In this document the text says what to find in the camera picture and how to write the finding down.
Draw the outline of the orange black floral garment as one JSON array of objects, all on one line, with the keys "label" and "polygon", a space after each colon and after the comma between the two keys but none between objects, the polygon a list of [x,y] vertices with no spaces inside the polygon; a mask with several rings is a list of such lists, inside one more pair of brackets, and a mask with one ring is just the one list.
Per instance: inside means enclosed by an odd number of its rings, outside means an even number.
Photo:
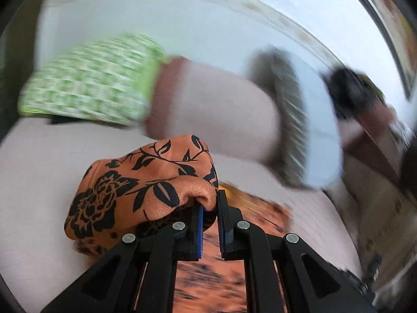
[{"label": "orange black floral garment", "polygon": [[98,160],[85,172],[64,223],[84,254],[101,258],[126,234],[144,239],[178,220],[196,203],[204,210],[202,255],[178,261],[172,312],[248,312],[243,261],[222,258],[218,192],[244,220],[283,237],[290,215],[282,206],[220,184],[208,146],[178,136],[140,147],[120,158]]}]

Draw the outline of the beige striped pillow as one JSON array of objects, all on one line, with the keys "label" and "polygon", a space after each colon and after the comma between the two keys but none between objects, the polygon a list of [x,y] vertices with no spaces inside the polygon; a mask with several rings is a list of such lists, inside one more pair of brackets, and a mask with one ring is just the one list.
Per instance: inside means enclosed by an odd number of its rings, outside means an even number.
[{"label": "beige striped pillow", "polygon": [[344,173],[326,190],[353,240],[362,268],[382,256],[377,301],[396,300],[416,263],[416,197],[358,159],[346,156]]}]

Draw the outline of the light blue pillow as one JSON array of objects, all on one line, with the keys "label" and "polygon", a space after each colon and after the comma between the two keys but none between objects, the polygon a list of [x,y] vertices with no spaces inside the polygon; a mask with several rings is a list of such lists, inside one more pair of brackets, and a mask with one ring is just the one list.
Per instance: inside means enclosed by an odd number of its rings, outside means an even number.
[{"label": "light blue pillow", "polygon": [[293,187],[325,189],[342,174],[338,122],[320,70],[294,52],[268,47],[251,58],[248,73],[276,108],[277,124],[256,144],[265,162]]}]

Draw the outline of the pink quilted bedspread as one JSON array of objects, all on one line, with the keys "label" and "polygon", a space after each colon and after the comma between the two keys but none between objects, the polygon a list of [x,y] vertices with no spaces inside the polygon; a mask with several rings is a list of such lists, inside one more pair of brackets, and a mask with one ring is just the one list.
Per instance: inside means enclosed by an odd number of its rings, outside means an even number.
[{"label": "pink quilted bedspread", "polygon": [[[1,275],[27,312],[39,312],[89,266],[64,233],[81,178],[96,160],[149,143],[139,128],[22,118],[1,143]],[[283,186],[263,165],[213,154],[220,181],[289,206],[291,229],[334,266],[361,274],[356,248],[322,191]]]}]

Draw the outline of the pink quilted bolster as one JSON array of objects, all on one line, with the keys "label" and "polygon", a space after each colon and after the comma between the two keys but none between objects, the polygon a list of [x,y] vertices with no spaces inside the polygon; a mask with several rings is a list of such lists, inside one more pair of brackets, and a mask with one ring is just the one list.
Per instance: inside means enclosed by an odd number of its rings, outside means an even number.
[{"label": "pink quilted bolster", "polygon": [[156,80],[146,133],[157,140],[194,134],[212,153],[269,162],[278,154],[281,116],[250,80],[173,57]]}]

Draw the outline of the black furry cushion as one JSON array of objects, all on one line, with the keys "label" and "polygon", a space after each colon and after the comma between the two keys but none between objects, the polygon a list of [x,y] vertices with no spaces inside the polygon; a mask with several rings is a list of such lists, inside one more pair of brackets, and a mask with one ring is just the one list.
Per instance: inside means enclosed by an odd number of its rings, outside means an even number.
[{"label": "black furry cushion", "polygon": [[383,93],[365,74],[338,67],[322,78],[338,119],[354,118],[377,101],[385,104]]}]

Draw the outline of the green white patterned pillow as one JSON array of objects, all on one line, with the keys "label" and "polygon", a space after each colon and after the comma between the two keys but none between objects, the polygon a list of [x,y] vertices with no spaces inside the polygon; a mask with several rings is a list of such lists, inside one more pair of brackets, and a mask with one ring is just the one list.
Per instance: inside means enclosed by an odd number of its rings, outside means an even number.
[{"label": "green white patterned pillow", "polygon": [[79,45],[30,76],[19,95],[19,113],[132,126],[149,115],[166,58],[165,50],[145,35]]}]

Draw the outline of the large framed wall picture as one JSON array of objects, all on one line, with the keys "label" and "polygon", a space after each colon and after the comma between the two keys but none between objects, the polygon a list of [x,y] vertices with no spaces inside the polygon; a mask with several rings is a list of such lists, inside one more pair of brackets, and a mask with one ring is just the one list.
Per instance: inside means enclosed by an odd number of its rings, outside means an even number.
[{"label": "large framed wall picture", "polygon": [[400,9],[402,0],[371,0],[378,16],[387,30],[399,69],[404,80],[408,99],[413,95],[416,84],[416,33],[414,27]]}]

